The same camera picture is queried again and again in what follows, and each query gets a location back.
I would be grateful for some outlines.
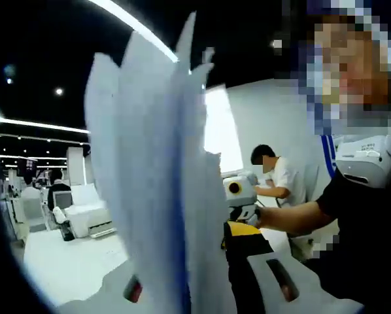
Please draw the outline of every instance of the black ceiling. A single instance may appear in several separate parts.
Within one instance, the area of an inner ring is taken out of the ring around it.
[[[284,30],[281,1],[116,0],[174,49],[189,13],[197,19],[192,66],[215,48],[208,85],[236,86],[269,79],[290,63],[270,42]],[[83,95],[93,55],[119,64],[131,28],[87,0],[0,1],[0,113],[6,118],[85,128]],[[4,68],[13,65],[13,84]],[[56,87],[64,89],[57,97]],[[87,142],[84,134],[0,124],[0,133]],[[65,156],[66,143],[0,137],[0,154]]]

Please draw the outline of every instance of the window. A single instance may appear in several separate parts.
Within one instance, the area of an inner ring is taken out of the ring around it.
[[[207,121],[204,149],[214,154],[220,153],[221,172],[242,169],[241,148],[226,89],[221,86],[208,90],[205,103]]]

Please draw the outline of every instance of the hair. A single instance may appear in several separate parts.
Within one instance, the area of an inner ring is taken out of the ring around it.
[[[33,176],[30,173],[24,175],[24,182],[29,185],[33,182]]]
[[[50,174],[50,183],[53,184],[57,179],[62,179],[62,171],[60,169],[53,169]]]
[[[268,145],[258,145],[254,148],[252,154],[250,155],[251,164],[254,165],[255,161],[262,156],[275,157],[275,153],[273,149]]]

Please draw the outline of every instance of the white shirt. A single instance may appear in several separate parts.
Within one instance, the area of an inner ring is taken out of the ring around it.
[[[24,199],[36,199],[41,198],[40,190],[33,188],[32,186],[27,186],[23,192],[21,192],[21,198]]]
[[[279,200],[282,207],[305,203],[306,189],[303,179],[300,172],[290,164],[287,158],[280,157],[270,175],[275,187],[286,188],[290,191],[287,198]]]

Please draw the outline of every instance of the man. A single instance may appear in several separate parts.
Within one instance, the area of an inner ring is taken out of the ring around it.
[[[49,188],[49,193],[47,196],[47,207],[49,210],[53,211],[53,192],[70,191],[71,187],[63,183],[62,171],[58,168],[52,170],[52,173],[50,174],[50,182],[52,183],[52,186]]]
[[[299,205],[305,202],[306,190],[299,171],[287,158],[275,156],[268,145],[258,145],[251,154],[252,165],[262,165],[263,173],[270,173],[267,184],[271,188],[255,186],[258,195],[282,199],[281,205]]]
[[[24,175],[24,182],[27,187],[21,192],[21,198],[23,199],[37,199],[41,198],[40,190],[33,187],[33,176],[28,173]]]
[[[318,28],[314,40],[323,47],[324,63],[339,63],[333,67],[340,71],[339,93],[345,96],[339,101],[347,100],[348,109],[386,104],[388,110],[391,77],[371,34],[354,30],[344,16],[323,16]],[[302,234],[337,218],[340,232],[333,245],[306,266],[335,297],[385,310],[391,304],[391,189],[353,183],[336,169],[321,197],[292,209],[262,208],[258,226]]]

